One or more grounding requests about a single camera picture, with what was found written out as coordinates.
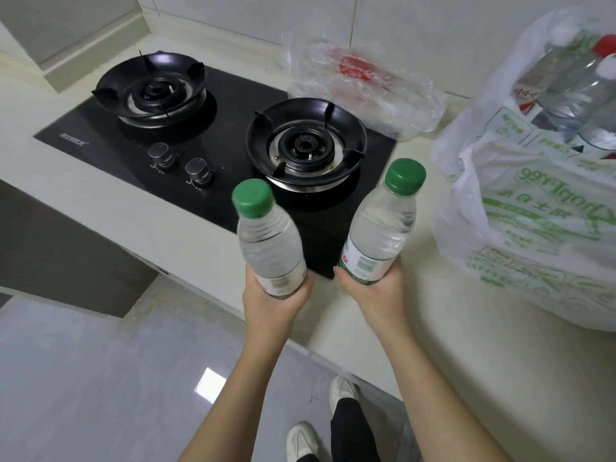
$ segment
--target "black stove top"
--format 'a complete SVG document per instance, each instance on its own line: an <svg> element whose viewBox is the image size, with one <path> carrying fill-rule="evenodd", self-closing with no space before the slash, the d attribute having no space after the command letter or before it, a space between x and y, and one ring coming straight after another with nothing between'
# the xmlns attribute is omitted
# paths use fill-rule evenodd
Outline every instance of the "black stove top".
<svg viewBox="0 0 616 462"><path fill-rule="evenodd" d="M233 189L247 178L265 179L248 157L246 132L256 111L288 96L224 71L210 67L206 71L203 105L180 123L153 129L132 126L91 97L35 138L235 233L238 217L231 202ZM154 165L149 156L157 143L165 143L173 153L175 163L170 168ZM332 266L338 261L355 210L378 183L395 145L393 139L367 129L361 165L338 186L318 193L296 193L272 185L276 201L299 229L311 270L333 278ZM212 170L211 179L202 187L193 185L185 170L195 158L204 159Z"/></svg>

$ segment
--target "gas stove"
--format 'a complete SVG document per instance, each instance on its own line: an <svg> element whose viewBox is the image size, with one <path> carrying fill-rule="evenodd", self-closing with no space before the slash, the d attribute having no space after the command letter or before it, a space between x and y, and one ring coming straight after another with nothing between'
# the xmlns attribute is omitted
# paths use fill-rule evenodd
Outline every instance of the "gas stove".
<svg viewBox="0 0 616 462"><path fill-rule="evenodd" d="M396 145L333 103L165 52L112 68L35 138L234 233L233 189L263 178L327 278Z"/></svg>

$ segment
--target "black pants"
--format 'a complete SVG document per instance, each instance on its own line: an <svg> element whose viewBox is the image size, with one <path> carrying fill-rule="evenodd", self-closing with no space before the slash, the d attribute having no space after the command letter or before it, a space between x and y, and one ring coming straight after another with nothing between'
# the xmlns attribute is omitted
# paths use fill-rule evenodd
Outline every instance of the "black pants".
<svg viewBox="0 0 616 462"><path fill-rule="evenodd" d="M331 419L331 459L333 462L380 462L374 435L354 398L338 400ZM319 462L308 454L297 462Z"/></svg>

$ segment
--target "sneaker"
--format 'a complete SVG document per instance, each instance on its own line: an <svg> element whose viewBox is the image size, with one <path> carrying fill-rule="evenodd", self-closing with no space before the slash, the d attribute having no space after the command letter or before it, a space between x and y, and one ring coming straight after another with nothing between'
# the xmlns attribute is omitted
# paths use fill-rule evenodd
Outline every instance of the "sneaker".
<svg viewBox="0 0 616 462"><path fill-rule="evenodd" d="M287 461L297 462L308 454L317 455L319 443L310 423L305 421L291 428L287 434Z"/></svg>
<svg viewBox="0 0 616 462"><path fill-rule="evenodd" d="M331 414L334 415L338 400L344 397L357 400L357 396L358 393L355 384L343 376L336 376L329 385L329 409L331 410Z"/></svg>

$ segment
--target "water bottle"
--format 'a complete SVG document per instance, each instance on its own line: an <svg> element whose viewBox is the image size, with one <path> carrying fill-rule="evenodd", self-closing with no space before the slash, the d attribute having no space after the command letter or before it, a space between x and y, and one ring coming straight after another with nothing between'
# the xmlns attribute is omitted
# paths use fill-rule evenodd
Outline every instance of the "water bottle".
<svg viewBox="0 0 616 462"><path fill-rule="evenodd" d="M385 182L359 205L338 262L355 280L370 285L385 276L408 240L415 223L415 194L425 180L423 165L397 159Z"/></svg>
<svg viewBox="0 0 616 462"><path fill-rule="evenodd" d="M616 151L616 100L598 109L569 145L591 159L604 159Z"/></svg>
<svg viewBox="0 0 616 462"><path fill-rule="evenodd" d="M532 123L537 128L559 131L565 142L570 141L589 116L613 98L616 98L616 54L605 57L593 73L543 108Z"/></svg>
<svg viewBox="0 0 616 462"><path fill-rule="evenodd" d="M599 63L612 53L616 53L616 34L603 36L589 53L581 55L563 68L528 110L528 119L532 120L544 108L553 108L567 89L575 87L582 79L593 73Z"/></svg>
<svg viewBox="0 0 616 462"><path fill-rule="evenodd" d="M237 185L231 199L240 216L242 255L263 290L274 298L293 295L304 282L306 264L291 216L276 204L272 188L257 178Z"/></svg>
<svg viewBox="0 0 616 462"><path fill-rule="evenodd" d="M532 107L537 97L548 88L558 72L573 61L573 56L567 54L567 47L580 31L580 26L569 22L559 24L551 30L544 55L518 80L513 88L514 99L522 112Z"/></svg>

